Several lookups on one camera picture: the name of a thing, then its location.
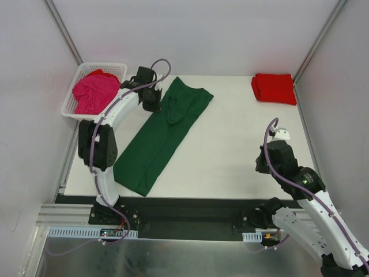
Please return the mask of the green t-shirt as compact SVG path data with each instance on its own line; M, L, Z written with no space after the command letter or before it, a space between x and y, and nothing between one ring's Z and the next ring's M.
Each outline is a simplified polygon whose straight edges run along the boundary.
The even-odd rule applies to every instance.
M203 88L191 88L179 77L161 100L161 112L152 114L114 164L114 181L147 196L214 96Z

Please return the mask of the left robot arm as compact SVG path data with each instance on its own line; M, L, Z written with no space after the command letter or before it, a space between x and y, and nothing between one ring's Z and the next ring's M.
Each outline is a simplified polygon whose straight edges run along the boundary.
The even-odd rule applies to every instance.
M94 120L83 119L79 123L78 156L95 180L96 201L105 206L102 218L109 224L122 218L122 210L115 206L119 199L113 174L118 157L115 130L139 104L146 111L160 112L162 80L162 75L152 68L140 66L135 76L123 81L117 95Z

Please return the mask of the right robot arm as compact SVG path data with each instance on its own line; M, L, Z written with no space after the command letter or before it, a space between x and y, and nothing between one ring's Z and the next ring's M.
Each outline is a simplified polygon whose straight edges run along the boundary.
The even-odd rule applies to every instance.
M254 225L285 231L319 262L323 276L368 276L368 249L349 230L319 175L299 166L292 147L284 140L264 142L260 150L256 172L271 175L315 227L298 219L277 197L259 206Z

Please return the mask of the pink t-shirt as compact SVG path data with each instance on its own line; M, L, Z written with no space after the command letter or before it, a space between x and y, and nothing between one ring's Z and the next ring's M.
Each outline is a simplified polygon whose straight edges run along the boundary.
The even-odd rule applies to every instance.
M121 83L117 76L101 69L94 70L72 89L77 101L75 114L98 115L116 97Z

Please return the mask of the folded red t-shirt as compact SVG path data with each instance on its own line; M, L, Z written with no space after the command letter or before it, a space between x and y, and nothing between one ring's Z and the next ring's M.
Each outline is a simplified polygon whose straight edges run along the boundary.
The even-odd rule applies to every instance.
M257 101L297 105L290 74L257 73L251 87Z

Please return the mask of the left aluminium corner post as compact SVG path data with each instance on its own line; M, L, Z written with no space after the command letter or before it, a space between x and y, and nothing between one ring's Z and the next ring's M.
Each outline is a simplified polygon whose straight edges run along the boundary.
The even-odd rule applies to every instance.
M58 8L56 6L56 4L54 3L53 0L44 0L43 1L53 22L55 23L63 41L65 42L67 48L69 49L75 63L77 65L82 64L84 61L79 53L79 51L77 50L77 47L69 33L69 30L66 26L66 24L64 23Z

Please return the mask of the aluminium corner post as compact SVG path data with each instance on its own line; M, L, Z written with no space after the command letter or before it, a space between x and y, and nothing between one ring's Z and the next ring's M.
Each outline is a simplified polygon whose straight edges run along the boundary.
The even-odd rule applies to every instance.
M69 33L69 30L66 26L66 24L64 23L58 8L56 6L56 4L54 3L53 0L44 0L43 1L53 22L55 23L63 41L65 42L67 48L69 49L75 63L77 65L82 64L84 61L79 53L79 51L77 50L77 47Z
M325 23L323 24L321 30L319 31L317 37L315 38L313 44L311 45L308 53L306 54L302 64L298 68L296 74L293 77L293 85L296 86L299 80L301 79L302 75L306 71L308 65L311 63L312 59L316 55L317 51L319 50L321 44L329 34L330 30L333 28L334 24L338 20L339 16L345 9L346 5L348 4L348 0L339 0L334 5L332 11L330 12L328 18L326 19Z

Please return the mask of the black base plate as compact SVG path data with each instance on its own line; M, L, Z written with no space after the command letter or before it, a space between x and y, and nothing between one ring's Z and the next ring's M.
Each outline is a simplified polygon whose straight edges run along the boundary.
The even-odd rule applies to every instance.
M265 200L121 197L115 204L120 214L94 197L59 195L56 202L87 205L90 225L130 227L139 238L241 241L255 230L249 217Z

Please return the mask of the aluminium rail front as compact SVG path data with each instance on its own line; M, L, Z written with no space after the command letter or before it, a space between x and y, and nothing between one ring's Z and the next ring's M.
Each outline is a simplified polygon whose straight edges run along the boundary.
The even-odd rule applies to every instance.
M152 221L174 222L231 222L233 225L248 225L251 214L258 208L186 208L186 207L129 207L122 213L128 218L133 229L138 229ZM97 213L93 205L87 204L44 204L41 207L37 222L42 224L74 224L74 225L108 226L108 220Z

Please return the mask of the right aluminium corner post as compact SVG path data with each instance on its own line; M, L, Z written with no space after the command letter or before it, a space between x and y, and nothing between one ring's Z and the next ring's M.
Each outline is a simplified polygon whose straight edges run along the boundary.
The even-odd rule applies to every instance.
M329 34L330 30L333 28L334 24L338 20L339 16L345 9L346 5L348 4L348 0L339 0L334 5L332 11L330 12L328 18L326 19L325 23L323 24L321 30L319 31L317 37L315 38L313 44L311 45L308 53L306 54L302 64L298 68L296 74L293 77L293 85L296 86L299 80L301 79L302 75L306 71L308 65L311 63L312 59L316 55L317 51L319 50L321 44Z

